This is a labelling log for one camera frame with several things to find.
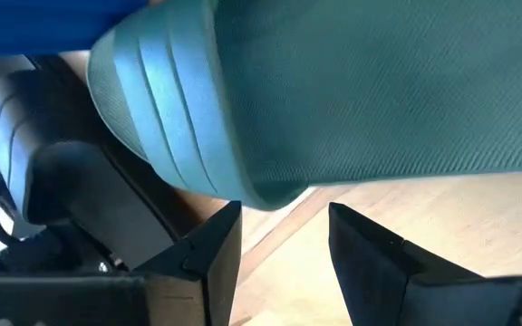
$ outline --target chair seat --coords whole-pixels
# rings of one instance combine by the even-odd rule
[[[88,80],[164,180],[261,209],[522,170],[522,0],[170,0],[105,34]]]

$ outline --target black plastic bracket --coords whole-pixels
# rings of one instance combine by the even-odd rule
[[[482,278],[351,208],[330,205],[330,253],[354,325],[522,325],[522,277]]]
[[[41,259],[25,256],[38,253],[33,242]],[[10,249],[0,255],[2,325],[226,326],[241,256],[241,204],[229,203],[132,273],[37,274],[57,271],[42,266],[61,267],[55,258],[65,256],[62,243],[45,231]],[[9,264],[10,253],[22,262]]]

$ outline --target blue fabric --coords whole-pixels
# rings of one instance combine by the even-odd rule
[[[148,0],[0,0],[0,55],[88,50]]]

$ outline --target wooden floor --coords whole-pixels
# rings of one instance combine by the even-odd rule
[[[188,196],[208,216],[223,201]],[[232,325],[349,325],[327,247],[343,203],[484,275],[522,274],[522,173],[309,189],[280,211],[244,210]]]

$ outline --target teal mesh fabric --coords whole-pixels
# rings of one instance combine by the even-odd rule
[[[92,98],[101,118],[106,122],[114,136],[124,143],[134,154],[146,159],[138,135],[132,125],[131,114],[122,95],[121,85],[114,78],[116,71],[113,60],[102,58],[112,57],[113,31],[105,34],[94,45],[95,55],[88,61],[88,84]]]
[[[522,0],[220,0],[214,26],[227,133],[261,197],[522,170]],[[114,60],[94,55],[99,65]],[[119,78],[92,68],[105,74],[91,79],[92,94]],[[121,95],[105,105],[98,97],[100,112],[132,110]],[[188,110],[194,118],[209,108]],[[106,122],[137,143],[133,127]]]

